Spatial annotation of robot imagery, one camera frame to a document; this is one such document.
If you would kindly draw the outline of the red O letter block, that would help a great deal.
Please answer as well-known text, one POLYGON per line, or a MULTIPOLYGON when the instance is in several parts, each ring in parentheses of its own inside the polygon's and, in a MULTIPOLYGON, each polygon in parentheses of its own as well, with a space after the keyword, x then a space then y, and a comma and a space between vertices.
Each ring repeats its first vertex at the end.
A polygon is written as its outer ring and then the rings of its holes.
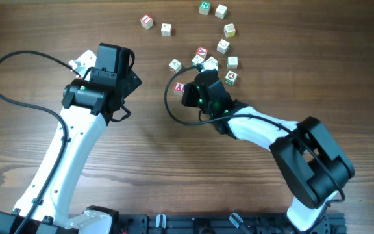
POLYGON ((168 68, 171 72, 173 73, 178 73, 181 68, 182 68, 182 64, 181 62, 179 62, 177 59, 173 59, 169 65, 168 65, 168 68))

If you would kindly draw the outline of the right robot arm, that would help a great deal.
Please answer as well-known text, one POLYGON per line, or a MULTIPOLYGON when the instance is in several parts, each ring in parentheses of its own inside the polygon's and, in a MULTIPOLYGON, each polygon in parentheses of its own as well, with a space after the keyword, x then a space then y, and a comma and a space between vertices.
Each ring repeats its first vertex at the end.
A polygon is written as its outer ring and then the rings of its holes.
POLYGON ((293 194, 286 219, 296 231, 313 230, 327 207, 345 200, 342 189, 354 177, 354 166, 317 118, 296 122, 262 114, 233 100, 217 70, 203 69, 186 83, 181 103, 208 115, 218 133, 272 153, 293 194))

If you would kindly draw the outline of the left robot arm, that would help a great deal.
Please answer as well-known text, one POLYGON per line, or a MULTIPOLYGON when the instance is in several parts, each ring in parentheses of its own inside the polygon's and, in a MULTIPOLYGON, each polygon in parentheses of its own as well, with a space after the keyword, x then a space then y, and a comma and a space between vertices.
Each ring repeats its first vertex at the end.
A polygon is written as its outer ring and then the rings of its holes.
POLYGON ((88 57, 73 61, 68 68, 77 78, 63 91, 60 113, 0 93, 6 102, 46 112, 59 122, 32 183, 10 213, 0 211, 0 233, 122 233, 118 211, 89 206, 70 218, 69 207, 95 143, 142 83, 132 70, 134 61, 132 50, 104 43, 94 63, 88 57))

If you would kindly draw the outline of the red A letter block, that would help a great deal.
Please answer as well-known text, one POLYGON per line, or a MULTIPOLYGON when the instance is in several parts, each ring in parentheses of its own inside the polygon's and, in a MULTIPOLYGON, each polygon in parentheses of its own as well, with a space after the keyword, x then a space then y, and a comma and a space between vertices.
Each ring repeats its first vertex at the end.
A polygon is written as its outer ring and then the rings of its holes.
POLYGON ((206 56, 208 54, 208 49, 205 47, 198 47, 196 51, 196 55, 202 57, 203 59, 206 59, 206 56))

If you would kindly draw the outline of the red Y letter block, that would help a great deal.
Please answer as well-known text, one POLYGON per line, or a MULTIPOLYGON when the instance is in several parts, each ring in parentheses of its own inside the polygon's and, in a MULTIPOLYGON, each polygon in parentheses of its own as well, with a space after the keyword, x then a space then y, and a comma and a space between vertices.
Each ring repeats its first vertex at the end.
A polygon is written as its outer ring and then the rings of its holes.
POLYGON ((175 83, 175 86, 174 86, 174 88, 173 88, 173 92, 174 92, 176 95, 182 96, 183 93, 184 93, 184 83, 176 82, 176 83, 175 83))

